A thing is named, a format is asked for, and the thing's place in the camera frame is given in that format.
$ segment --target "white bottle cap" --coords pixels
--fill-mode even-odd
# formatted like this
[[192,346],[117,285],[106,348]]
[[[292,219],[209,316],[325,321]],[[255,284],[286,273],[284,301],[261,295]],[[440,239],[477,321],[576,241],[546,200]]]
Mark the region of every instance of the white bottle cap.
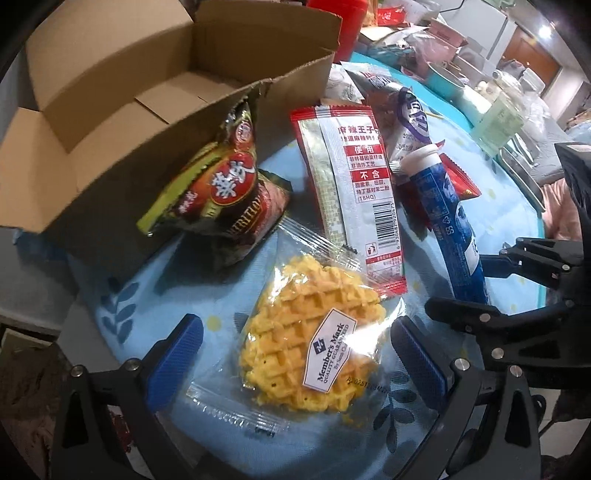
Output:
[[400,166],[409,177],[416,175],[425,168],[441,163],[439,147],[437,145],[425,145],[414,152],[410,152],[401,161]]

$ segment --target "cardboard box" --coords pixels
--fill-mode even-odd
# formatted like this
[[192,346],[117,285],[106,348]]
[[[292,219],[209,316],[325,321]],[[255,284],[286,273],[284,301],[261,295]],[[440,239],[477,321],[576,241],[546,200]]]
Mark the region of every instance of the cardboard box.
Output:
[[174,232],[135,222],[228,110],[258,88],[259,160],[322,96],[340,18],[250,0],[66,0],[27,41],[40,112],[0,147],[0,225],[44,232],[125,280]]

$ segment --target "red snack package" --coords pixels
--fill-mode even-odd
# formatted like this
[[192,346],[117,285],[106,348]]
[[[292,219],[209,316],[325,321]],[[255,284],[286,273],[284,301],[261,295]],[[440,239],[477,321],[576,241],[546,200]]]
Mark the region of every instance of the red snack package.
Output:
[[475,199],[482,195],[472,179],[451,158],[445,153],[440,153],[439,158],[441,158],[441,163],[443,163],[460,200]]
[[392,182],[371,108],[303,108],[291,122],[328,240],[355,250],[363,273],[386,295],[405,292]]
[[249,100],[240,101],[207,144],[138,221],[149,235],[172,225],[219,237],[221,265],[243,259],[279,220],[289,201],[286,180],[257,170]]
[[[443,167],[446,169],[460,200],[474,199],[482,194],[480,189],[466,172],[458,167],[451,158],[445,153],[440,153],[439,158],[441,158],[441,163],[443,163]],[[414,183],[408,180],[398,183],[396,185],[396,193],[402,201],[406,213],[413,217],[413,219],[419,224],[426,226],[430,230],[431,222],[429,221],[429,216],[427,215],[425,208],[423,208],[418,190]]]
[[378,7],[378,26],[388,27],[399,25],[406,19],[404,7]]

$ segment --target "pink cloth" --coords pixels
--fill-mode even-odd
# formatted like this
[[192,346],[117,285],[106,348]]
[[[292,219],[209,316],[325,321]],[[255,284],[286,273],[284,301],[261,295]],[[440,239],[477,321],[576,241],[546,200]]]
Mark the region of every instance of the pink cloth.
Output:
[[546,207],[542,213],[546,238],[581,241],[579,213],[565,179],[544,185],[542,193]]

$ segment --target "waffle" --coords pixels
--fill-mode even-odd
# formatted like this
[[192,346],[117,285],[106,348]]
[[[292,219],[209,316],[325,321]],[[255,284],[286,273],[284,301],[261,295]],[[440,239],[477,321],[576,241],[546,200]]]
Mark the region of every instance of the waffle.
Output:
[[351,351],[328,393],[303,385],[310,342],[332,308],[364,325],[381,323],[386,311],[375,290],[337,267],[323,267],[309,255],[293,258],[259,298],[258,313],[246,326],[240,356],[245,385],[259,404],[294,410],[346,411],[363,393],[359,383],[376,368],[374,360]]

